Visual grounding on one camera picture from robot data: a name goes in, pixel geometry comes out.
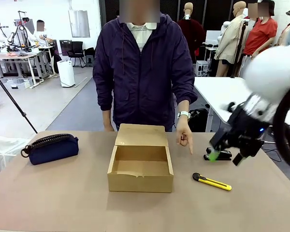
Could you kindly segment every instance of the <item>red t-shirt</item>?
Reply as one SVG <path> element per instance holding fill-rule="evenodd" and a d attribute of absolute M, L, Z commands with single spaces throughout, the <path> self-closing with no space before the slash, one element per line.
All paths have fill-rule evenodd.
<path fill-rule="evenodd" d="M 243 51 L 245 55 L 252 55 L 266 41 L 276 36 L 277 22 L 275 20 L 269 18 L 266 23 L 262 24 L 261 22 L 262 20 L 258 21 L 248 35 Z"/>

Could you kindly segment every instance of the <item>pencil case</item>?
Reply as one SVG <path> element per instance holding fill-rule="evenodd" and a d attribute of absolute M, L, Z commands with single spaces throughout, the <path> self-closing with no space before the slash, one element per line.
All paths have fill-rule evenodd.
<path fill-rule="evenodd" d="M 38 139 L 21 150 L 33 165 L 64 159 L 78 154 L 78 138 L 71 134 L 54 134 Z"/>

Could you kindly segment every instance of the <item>white watch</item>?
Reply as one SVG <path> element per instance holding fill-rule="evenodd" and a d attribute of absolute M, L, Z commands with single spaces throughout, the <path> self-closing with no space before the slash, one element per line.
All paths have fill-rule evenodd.
<path fill-rule="evenodd" d="M 191 116 L 191 114 L 189 114 L 187 111 L 181 111 L 178 113 L 177 119 L 179 119 L 179 117 L 181 117 L 182 115 L 186 115 L 188 119 L 190 119 L 190 116 Z"/>

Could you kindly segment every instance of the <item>brown box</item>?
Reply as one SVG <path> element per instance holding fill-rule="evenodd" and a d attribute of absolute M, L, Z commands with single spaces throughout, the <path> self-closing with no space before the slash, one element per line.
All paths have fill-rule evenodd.
<path fill-rule="evenodd" d="M 164 127 L 121 124 L 107 177 L 110 191 L 172 192 L 173 168 Z"/>

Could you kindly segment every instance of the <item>box flap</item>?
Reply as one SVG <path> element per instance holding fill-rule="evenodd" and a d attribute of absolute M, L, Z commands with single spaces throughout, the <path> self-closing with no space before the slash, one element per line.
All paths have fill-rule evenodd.
<path fill-rule="evenodd" d="M 120 124 L 117 146 L 168 146 L 164 126 Z"/>

